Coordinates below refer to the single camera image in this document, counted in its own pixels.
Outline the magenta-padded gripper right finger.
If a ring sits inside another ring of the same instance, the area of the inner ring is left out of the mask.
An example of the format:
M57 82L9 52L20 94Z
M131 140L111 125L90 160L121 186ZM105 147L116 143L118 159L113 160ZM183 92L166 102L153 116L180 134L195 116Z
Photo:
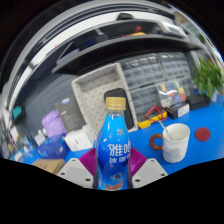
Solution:
M128 188L146 186L167 176L167 172L155 158L147 159L138 150L132 148L128 161Z

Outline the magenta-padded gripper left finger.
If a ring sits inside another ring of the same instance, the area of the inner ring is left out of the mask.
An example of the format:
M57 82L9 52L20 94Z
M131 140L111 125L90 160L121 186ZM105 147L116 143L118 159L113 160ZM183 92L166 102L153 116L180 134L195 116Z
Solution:
M98 168L96 150L88 150L80 158L71 158L58 172L58 176L78 186L96 189Z

